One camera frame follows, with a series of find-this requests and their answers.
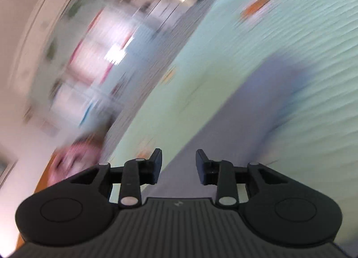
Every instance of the pink clothing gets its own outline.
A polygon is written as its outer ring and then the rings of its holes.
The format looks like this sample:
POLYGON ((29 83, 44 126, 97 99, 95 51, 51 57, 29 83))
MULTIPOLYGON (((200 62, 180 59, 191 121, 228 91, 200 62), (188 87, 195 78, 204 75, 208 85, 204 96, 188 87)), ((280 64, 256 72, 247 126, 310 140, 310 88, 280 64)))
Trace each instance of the pink clothing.
POLYGON ((48 185, 56 184, 97 164, 100 156, 101 148, 85 142, 62 148, 50 167, 48 185))

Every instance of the ribbed black plate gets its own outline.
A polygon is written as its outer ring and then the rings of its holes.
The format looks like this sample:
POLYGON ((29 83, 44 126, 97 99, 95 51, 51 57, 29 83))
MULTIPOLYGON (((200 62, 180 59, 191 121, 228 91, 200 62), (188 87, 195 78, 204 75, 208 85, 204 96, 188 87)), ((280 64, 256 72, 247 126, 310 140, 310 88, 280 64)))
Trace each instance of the ribbed black plate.
POLYGON ((101 235, 64 248, 26 243, 12 258, 343 258, 335 245, 288 249, 263 241, 231 210, 202 199, 149 198, 101 235))

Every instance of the white wall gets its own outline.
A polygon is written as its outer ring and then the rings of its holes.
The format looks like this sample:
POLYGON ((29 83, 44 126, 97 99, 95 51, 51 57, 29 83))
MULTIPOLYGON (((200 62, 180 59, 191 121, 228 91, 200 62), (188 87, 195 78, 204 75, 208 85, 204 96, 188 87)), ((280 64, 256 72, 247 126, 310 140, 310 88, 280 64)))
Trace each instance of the white wall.
POLYGON ((17 44, 38 0, 0 0, 0 88, 6 85, 17 44))
POLYGON ((78 131, 61 126, 51 138, 35 120, 24 124, 26 101, 8 91, 0 91, 0 107, 0 145, 18 160, 0 188, 0 254, 6 257, 17 242, 14 215, 18 205, 34 192, 54 149, 72 142, 78 131))

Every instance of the circular pad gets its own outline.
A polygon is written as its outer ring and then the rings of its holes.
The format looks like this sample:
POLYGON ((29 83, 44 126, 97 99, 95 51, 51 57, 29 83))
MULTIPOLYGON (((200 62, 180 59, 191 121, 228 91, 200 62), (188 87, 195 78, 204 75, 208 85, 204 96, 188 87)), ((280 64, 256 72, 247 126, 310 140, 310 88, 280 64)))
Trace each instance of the circular pad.
POLYGON ((286 247, 332 241, 342 214, 329 197, 306 186, 270 185, 245 205, 244 216, 263 239, 286 247))
POLYGON ((104 232, 112 219, 112 206, 97 188, 70 182, 25 199, 15 215, 25 241, 56 247, 88 241, 104 232))

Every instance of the wooden furniture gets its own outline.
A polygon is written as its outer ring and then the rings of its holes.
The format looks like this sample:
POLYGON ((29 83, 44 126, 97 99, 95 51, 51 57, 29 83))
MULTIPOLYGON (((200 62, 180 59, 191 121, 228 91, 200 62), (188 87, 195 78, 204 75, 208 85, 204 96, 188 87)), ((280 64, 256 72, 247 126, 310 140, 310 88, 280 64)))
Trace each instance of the wooden furniture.
MULTIPOLYGON (((47 187, 48 173, 49 173, 50 167, 51 167, 52 162, 54 161, 56 155, 57 155, 57 151, 54 151, 52 153, 50 161, 48 162, 44 172, 42 173, 42 176, 41 176, 39 182, 37 183, 37 186, 35 188, 35 193, 39 192, 47 187)), ((19 249, 23 244, 24 244, 24 240, 22 239, 21 235, 19 235, 19 237, 17 239, 16 250, 19 249)))

